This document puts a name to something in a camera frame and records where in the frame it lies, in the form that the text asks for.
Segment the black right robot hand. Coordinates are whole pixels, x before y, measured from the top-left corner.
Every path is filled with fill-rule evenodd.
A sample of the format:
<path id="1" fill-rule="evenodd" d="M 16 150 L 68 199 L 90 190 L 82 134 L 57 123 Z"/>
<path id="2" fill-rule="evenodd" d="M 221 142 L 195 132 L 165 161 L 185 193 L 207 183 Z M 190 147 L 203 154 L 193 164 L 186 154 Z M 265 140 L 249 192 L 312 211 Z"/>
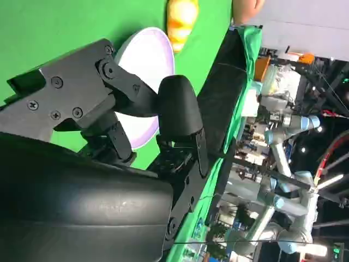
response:
<path id="1" fill-rule="evenodd" d="M 101 39 L 9 80 L 1 261 L 159 261 L 208 175 L 183 75 L 154 92 Z"/>

